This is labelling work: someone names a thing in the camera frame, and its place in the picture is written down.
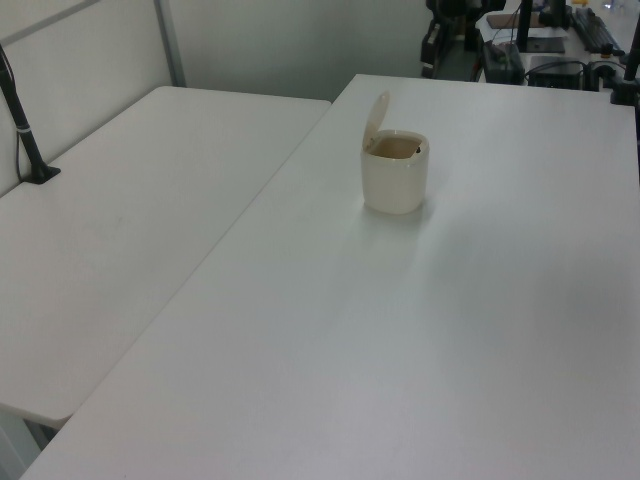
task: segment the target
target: white plastic cup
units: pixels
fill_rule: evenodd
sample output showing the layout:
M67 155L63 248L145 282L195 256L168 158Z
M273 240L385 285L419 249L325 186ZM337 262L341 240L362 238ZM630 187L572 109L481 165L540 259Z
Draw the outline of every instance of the white plastic cup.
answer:
M422 204L429 162L429 142L423 135L379 131L360 158L365 205L401 215Z

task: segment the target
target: wall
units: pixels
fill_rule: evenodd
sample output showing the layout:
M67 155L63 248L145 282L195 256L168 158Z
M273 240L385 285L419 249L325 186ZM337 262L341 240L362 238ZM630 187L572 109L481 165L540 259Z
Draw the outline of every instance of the wall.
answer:
M0 1L10 2L9 13L18 16L18 0ZM24 12L35 1L19 0ZM42 10L35 13L40 18ZM18 17L16 22L23 22ZM10 22L5 18L3 23ZM99 1L9 44L5 51L46 162L149 91L171 83L153 0ZM17 183L14 149L15 128L2 99L0 196ZM24 151L22 158L26 169Z
M424 0L163 0L189 87L333 101L356 73L419 77Z

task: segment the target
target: desk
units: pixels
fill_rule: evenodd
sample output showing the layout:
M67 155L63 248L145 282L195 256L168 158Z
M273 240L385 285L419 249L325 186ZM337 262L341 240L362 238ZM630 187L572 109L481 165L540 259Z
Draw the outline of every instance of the desk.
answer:
M327 108L160 88L0 199L0 407L60 427Z
M431 142L400 217L360 185L385 89L382 128ZM632 120L586 92L357 76L24 480L636 480Z
M593 8L593 11L596 13L596 15L602 18L602 20L607 25L607 28L609 29L613 37L618 41L620 47L623 48L625 52L628 52L629 49L631 48L633 34L635 32L636 24L638 22L638 8L634 5L634 2L637 3L637 0L627 1L628 6L626 7L626 10L624 11L624 13L611 12L606 9L601 9L600 8L601 2L599 1L592 2L592 5L589 5L591 8ZM487 42L491 40L491 38L493 37L492 32L495 32L495 30L491 30L491 28L489 27L487 23L487 16L496 15L499 13L513 13L515 12L516 8L518 8L518 5L520 5L520 0L507 0L507 4L503 12L490 12L484 17L482 17L480 20L478 20L478 22L476 23L476 27L480 30L483 41ZM535 31L534 29L529 30L530 35L534 31ZM514 31L514 35L513 35L514 42L515 42L516 34L517 34L517 29ZM584 63L588 63L590 61L597 62L599 60L603 60L602 58L600 58L600 55L591 55L589 52L585 51L584 44L582 43L582 40L580 40L580 37L578 36L578 34L576 33L573 27L570 27L569 30L567 30L566 32L563 32L563 34L567 35L567 38L565 39L565 42L564 42L565 53L564 54L544 53L542 55L557 56L557 57L573 57L573 58L577 58L578 60ZM522 64L524 66L525 71L529 70L531 57L536 55L541 55L541 54L539 53L520 54L520 58L522 59ZM606 60L617 62L618 57L611 57Z

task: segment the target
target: table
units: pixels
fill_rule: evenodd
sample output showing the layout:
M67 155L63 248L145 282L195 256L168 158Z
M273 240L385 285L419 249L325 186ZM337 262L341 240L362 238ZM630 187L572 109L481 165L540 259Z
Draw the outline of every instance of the table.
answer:
M386 89L431 142L399 217L360 186ZM24 480L637 479L633 118L357 76Z
M0 199L0 408L59 428L327 108L160 88Z
M626 52L628 52L629 49L631 48L633 34L635 32L636 24L638 22L638 12L640 11L634 5L634 2L637 2L637 0L627 0L626 3L628 4L628 6L625 7L624 12L621 12L621 11L611 12L606 9L601 9L600 8L601 2L599 1L591 2L591 4L588 5L593 9L596 15L602 18L604 23L607 25L607 28L611 32L611 34L618 41L620 47L622 47ZM520 0L507 0L506 6L503 12L513 13L515 12L516 8L518 8L518 5L520 5ZM582 6L577 5L577 6L574 6L573 8L582 8ZM489 27L489 24L487 22L487 16L496 15L498 13L501 13L501 12L490 12L487 15L483 16L476 23L476 27L480 30L482 38L485 42L491 40L495 32L495 30L491 30L491 27ZM553 56L553 57L572 57L572 58L577 58L578 60L584 63L589 63L591 61L597 62L600 60L604 60L600 57L600 55L592 55L589 52L585 51L584 44L582 43L582 40L580 40L580 37L578 36L578 34L576 33L573 27L570 27L569 30L567 30L566 32L562 31L561 29L558 29L558 30L562 32L563 35L566 35L566 39L564 42L565 53L564 54L544 53L542 55ZM518 31L517 29L514 30L514 34L513 34L514 41L517 35L517 31ZM531 36L532 34L535 34L535 29L529 30L529 36ZM509 38L507 39L502 38L500 41L496 41L496 43L497 44L504 43L505 41L508 42L509 40L510 40ZM531 64L531 58L538 55L541 55L541 54L539 53L520 54L520 58L522 59L522 64L525 71L529 70L529 66ZM618 63L618 57L611 57L606 60Z

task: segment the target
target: black cable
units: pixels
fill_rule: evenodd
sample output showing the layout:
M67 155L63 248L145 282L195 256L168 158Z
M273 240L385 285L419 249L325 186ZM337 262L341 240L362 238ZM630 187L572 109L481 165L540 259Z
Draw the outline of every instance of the black cable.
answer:
M518 8L516 8L516 11L513 12L511 14L511 16L509 17L509 20L507 20L507 23L505 24L505 27L508 27L509 24L511 24L511 38L513 38L513 29L516 28L516 21L515 21L515 17L518 14L518 12L520 11L520 7L522 6L522 4L518 5ZM498 31L495 33L495 35L493 36L493 38L491 39L491 43L493 43L493 41L496 39L496 37L498 36L498 34L505 29L505 27L500 27L498 29Z
M16 132L16 175L18 181L22 183L22 175L20 174L20 134Z
M13 86L16 86L16 77L13 75L13 69L11 68L11 64L9 63L9 59L7 58L7 54L4 53L4 50L2 50L0 48L0 54L2 54L2 61L4 62L4 64L7 66L7 68L9 69L9 75L11 76L11 83L13 83Z
M615 65L616 67L621 68L624 72L627 71L627 68L624 65L620 65L619 63L611 62L609 60L598 60L597 62L591 62L591 65L597 65L599 63L610 63L611 65Z
M514 13L518 13L520 11L520 7L522 6L522 2L520 2L520 5L518 5L518 8L516 8L516 11ZM511 25L511 40L509 40L509 43L511 45L513 45L513 31L516 28L516 19L513 19L513 24Z
M13 69L11 68L11 63L9 63L9 59L7 58L7 54L4 53L4 50L0 48L0 56L2 57L2 61L7 66L9 70L9 75L11 76L11 83L13 83L13 87L16 86L16 77L13 74ZM18 176L18 182L22 183L22 174L20 173L20 133L16 131L16 175Z
M536 72L540 72L542 70L547 70L549 68L553 68L553 67L560 67L562 65L581 65L582 66L582 73L584 72L584 69L587 67L587 65L579 60L565 60L565 61L558 61L558 62L549 62L549 63L545 63L544 65L539 65L535 68L532 68L531 70L529 70L528 72L526 72L524 74L524 78L528 78L530 74L532 73L536 73Z

